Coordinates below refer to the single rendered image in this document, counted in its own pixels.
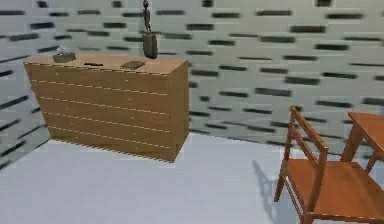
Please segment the dark flat book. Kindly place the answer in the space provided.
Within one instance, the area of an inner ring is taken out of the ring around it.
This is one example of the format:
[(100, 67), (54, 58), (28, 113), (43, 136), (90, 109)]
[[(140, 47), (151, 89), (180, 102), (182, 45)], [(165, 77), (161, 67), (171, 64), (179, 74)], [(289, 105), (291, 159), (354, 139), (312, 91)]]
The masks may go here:
[(121, 65), (122, 69), (136, 70), (145, 64), (144, 61), (129, 61)]

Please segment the light wooden chest of drawers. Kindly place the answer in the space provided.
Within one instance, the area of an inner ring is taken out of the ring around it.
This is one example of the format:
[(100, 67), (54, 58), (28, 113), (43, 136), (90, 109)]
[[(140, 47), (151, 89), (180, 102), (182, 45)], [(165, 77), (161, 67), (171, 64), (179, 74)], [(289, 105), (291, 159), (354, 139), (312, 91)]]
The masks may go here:
[[(129, 61), (145, 64), (122, 69)], [(183, 58), (85, 52), (24, 62), (53, 139), (169, 162), (189, 133), (188, 67)]]

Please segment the orange-brown wooden chair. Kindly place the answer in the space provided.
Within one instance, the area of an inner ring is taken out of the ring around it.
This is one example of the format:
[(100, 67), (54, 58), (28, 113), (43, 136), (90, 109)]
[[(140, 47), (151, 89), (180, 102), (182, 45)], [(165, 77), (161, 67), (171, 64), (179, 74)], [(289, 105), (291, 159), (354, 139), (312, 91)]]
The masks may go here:
[(287, 190), (299, 224), (384, 224), (384, 189), (365, 171), (372, 153), (362, 140), (351, 162), (330, 160), (328, 145), (292, 106), (274, 200)]

